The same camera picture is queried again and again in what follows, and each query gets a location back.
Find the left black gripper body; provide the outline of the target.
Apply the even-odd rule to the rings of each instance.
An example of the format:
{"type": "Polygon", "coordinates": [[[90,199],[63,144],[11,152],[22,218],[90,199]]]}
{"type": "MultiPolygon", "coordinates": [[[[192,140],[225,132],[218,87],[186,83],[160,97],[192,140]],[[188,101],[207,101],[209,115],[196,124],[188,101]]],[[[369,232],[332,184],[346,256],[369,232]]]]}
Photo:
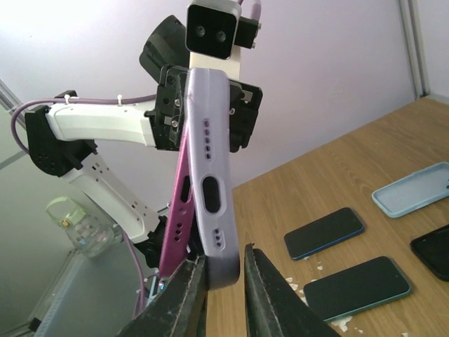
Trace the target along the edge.
{"type": "MultiPolygon", "coordinates": [[[[179,66],[164,66],[156,92],[155,107],[145,112],[149,119],[158,150],[178,151],[182,136],[185,112],[183,98],[188,69],[179,66]]],[[[237,80],[229,82],[229,142],[230,151],[246,148],[253,134],[262,89],[237,80]]]]}

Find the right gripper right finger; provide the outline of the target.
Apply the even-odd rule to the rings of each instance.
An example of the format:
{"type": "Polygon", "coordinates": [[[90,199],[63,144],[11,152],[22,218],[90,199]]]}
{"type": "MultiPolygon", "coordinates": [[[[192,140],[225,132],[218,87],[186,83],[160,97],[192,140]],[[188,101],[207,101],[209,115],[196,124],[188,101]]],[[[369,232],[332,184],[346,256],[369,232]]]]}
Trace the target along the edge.
{"type": "Polygon", "coordinates": [[[244,288],[248,336],[338,336],[290,287],[265,253],[244,249],[244,288]]]}

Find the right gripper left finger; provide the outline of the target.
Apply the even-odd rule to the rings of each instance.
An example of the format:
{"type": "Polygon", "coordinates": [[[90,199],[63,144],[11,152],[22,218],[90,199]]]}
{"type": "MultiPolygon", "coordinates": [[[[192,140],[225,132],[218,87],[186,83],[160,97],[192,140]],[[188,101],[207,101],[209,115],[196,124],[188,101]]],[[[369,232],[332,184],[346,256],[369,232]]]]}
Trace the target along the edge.
{"type": "Polygon", "coordinates": [[[125,325],[120,337],[196,337],[206,335],[206,257],[186,259],[164,290],[137,318],[125,325]]]}

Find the lilac phone case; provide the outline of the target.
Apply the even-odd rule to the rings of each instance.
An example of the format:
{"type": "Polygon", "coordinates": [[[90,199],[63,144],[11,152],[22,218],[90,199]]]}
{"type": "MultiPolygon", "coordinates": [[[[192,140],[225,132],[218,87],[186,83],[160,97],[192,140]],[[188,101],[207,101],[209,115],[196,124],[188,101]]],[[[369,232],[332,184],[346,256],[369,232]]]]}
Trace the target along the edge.
{"type": "Polygon", "coordinates": [[[210,289],[230,286],[240,275],[230,173],[229,104],[229,80],[223,71],[189,71],[185,96],[189,170],[210,289]]]}

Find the blue smartphone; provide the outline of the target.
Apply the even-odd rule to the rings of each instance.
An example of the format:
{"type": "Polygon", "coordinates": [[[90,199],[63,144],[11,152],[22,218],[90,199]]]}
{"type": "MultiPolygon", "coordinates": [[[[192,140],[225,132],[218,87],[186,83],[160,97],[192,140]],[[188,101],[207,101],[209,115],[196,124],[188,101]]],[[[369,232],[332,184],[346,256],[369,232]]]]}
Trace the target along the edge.
{"type": "Polygon", "coordinates": [[[361,234],[362,220],[344,207],[284,235],[288,255],[300,260],[361,234]]]}

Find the black cased phone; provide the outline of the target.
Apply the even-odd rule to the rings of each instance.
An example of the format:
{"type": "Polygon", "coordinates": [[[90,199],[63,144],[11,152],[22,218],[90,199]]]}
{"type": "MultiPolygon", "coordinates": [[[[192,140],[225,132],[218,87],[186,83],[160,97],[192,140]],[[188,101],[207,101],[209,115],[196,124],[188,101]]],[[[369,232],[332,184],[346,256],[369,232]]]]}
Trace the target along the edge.
{"type": "Polygon", "coordinates": [[[410,248],[435,277],[448,281],[448,225],[413,239],[410,248]]]}

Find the light blue phone case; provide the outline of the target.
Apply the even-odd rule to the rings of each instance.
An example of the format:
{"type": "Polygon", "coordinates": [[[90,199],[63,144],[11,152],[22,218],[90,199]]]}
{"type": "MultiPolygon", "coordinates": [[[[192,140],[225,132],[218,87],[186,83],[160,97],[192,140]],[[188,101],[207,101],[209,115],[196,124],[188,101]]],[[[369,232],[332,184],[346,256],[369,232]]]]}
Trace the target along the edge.
{"type": "Polygon", "coordinates": [[[448,197],[448,162],[440,162],[390,183],[371,195],[390,218],[400,218],[448,197]]]}

